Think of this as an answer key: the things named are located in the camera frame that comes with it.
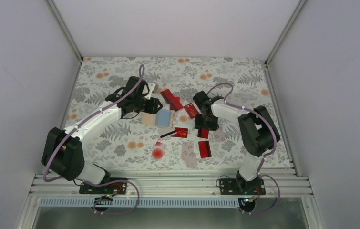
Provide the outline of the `red magnetic stripe card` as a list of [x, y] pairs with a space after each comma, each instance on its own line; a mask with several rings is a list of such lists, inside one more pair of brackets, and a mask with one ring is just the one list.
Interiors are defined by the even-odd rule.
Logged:
[[203, 138], [203, 139], [208, 139], [208, 136], [209, 136], [209, 130], [204, 129], [204, 128], [198, 129], [197, 137]]

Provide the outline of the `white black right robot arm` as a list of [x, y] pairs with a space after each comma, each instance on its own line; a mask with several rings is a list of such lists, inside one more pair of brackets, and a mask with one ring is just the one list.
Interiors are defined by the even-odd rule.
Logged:
[[221, 96], [210, 98], [204, 91], [194, 95], [193, 101], [201, 112], [195, 118], [195, 128], [216, 131], [220, 118], [238, 125], [247, 153], [236, 174], [236, 188], [239, 193], [248, 194], [254, 188], [254, 181], [260, 178], [265, 158], [275, 152], [280, 141], [280, 134], [267, 108], [243, 108]]

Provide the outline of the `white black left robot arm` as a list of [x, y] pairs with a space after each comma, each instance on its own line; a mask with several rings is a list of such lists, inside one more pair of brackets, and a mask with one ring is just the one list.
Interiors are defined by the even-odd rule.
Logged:
[[59, 178], [81, 180], [90, 183], [98, 193], [106, 192], [110, 188], [110, 175], [104, 168], [85, 160], [84, 148], [108, 125], [123, 119], [128, 113], [158, 113], [163, 105], [159, 99], [152, 97], [157, 87], [155, 83], [131, 76], [126, 86], [108, 95], [84, 119], [64, 129], [51, 129], [41, 159], [45, 166], [43, 180], [49, 182], [46, 175], [53, 171]]

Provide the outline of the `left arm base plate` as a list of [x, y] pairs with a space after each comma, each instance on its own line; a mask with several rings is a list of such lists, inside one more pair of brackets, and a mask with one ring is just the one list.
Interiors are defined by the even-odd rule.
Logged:
[[127, 180], [127, 178], [123, 177], [110, 177], [107, 181], [102, 183], [102, 186], [100, 187], [82, 183], [79, 188], [79, 193], [94, 195], [124, 195], [126, 194]]

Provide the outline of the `beige leather card holder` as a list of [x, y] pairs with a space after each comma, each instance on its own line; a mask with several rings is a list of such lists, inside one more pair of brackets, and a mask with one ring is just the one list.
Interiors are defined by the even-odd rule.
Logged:
[[169, 127], [173, 126], [174, 112], [162, 109], [157, 114], [143, 113], [141, 123], [149, 126]]

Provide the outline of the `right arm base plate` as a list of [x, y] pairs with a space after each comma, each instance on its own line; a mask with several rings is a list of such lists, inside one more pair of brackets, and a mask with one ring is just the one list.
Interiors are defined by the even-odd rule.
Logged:
[[264, 181], [258, 177], [251, 181], [236, 178], [221, 178], [219, 179], [219, 189], [221, 195], [227, 196], [257, 196], [266, 194]]

